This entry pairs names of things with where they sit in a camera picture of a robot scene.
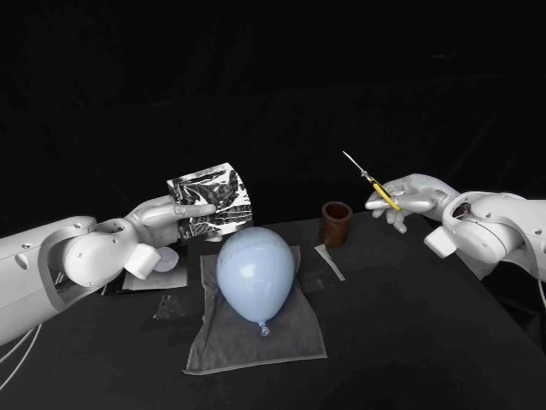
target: cup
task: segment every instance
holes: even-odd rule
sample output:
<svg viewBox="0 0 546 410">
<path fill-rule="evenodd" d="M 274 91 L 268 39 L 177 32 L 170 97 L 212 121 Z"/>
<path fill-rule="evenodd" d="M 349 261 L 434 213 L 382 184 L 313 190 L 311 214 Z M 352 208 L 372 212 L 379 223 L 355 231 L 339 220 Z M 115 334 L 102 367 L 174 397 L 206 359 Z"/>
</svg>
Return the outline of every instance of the cup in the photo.
<svg viewBox="0 0 546 410">
<path fill-rule="evenodd" d="M 353 209 L 339 201 L 327 202 L 323 206 L 320 221 L 320 240 L 332 248 L 340 248 L 347 241 Z"/>
</svg>

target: gray towel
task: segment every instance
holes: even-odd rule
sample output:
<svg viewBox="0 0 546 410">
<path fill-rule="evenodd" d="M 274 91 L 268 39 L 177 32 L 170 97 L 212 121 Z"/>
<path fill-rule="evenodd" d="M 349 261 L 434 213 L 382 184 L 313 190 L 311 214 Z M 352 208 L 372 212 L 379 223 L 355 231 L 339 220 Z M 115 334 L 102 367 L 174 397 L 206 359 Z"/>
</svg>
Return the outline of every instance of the gray towel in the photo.
<svg viewBox="0 0 546 410">
<path fill-rule="evenodd" d="M 300 266 L 300 246 L 291 246 Z M 206 316 L 190 348 L 187 374 L 206 375 L 285 361 L 326 359 L 319 318 L 295 279 L 282 310 L 267 322 L 269 336 L 233 310 L 217 288 L 217 255 L 202 256 Z"/>
</svg>

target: table surface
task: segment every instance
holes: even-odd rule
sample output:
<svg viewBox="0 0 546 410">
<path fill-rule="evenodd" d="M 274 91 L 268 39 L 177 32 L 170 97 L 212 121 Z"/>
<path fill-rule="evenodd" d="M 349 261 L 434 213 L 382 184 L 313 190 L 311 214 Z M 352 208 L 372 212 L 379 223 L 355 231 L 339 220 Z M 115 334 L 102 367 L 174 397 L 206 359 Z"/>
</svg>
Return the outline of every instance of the table surface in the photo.
<svg viewBox="0 0 546 410">
<path fill-rule="evenodd" d="M 203 324 L 199 257 L 223 245 L 196 241 L 187 288 L 92 295 L 44 324 L 0 409 L 546 408 L 546 357 L 460 259 L 425 247 L 422 217 L 401 235 L 385 219 L 355 215 L 332 250 L 345 282 L 314 249 L 319 224 L 268 228 L 301 247 L 329 359 L 183 373 Z M 181 301 L 180 314 L 158 320 L 163 295 Z M 0 366 L 0 383 L 21 357 Z"/>
</svg>

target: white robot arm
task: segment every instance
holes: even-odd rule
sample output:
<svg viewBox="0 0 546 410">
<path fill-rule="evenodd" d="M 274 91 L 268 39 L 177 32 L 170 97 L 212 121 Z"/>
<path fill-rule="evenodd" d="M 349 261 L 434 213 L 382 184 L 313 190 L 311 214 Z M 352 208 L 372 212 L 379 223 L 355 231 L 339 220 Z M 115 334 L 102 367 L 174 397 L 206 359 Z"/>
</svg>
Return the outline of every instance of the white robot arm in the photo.
<svg viewBox="0 0 546 410">
<path fill-rule="evenodd" d="M 500 261 L 518 264 L 546 282 L 546 201 L 528 200 L 509 193 L 469 192 L 460 194 L 443 181 L 414 174 L 389 182 L 402 211 L 376 194 L 366 208 L 379 217 L 388 210 L 388 221 L 405 233 L 404 219 L 412 212 L 443 222 L 425 239 L 441 258 L 457 253 L 483 279 Z"/>
<path fill-rule="evenodd" d="M 102 224 L 80 216 L 0 239 L 0 345 L 62 313 L 119 276 L 145 279 L 178 240 L 177 220 L 216 211 L 180 207 L 170 196 Z M 63 275 L 69 280 L 56 284 Z"/>
</svg>

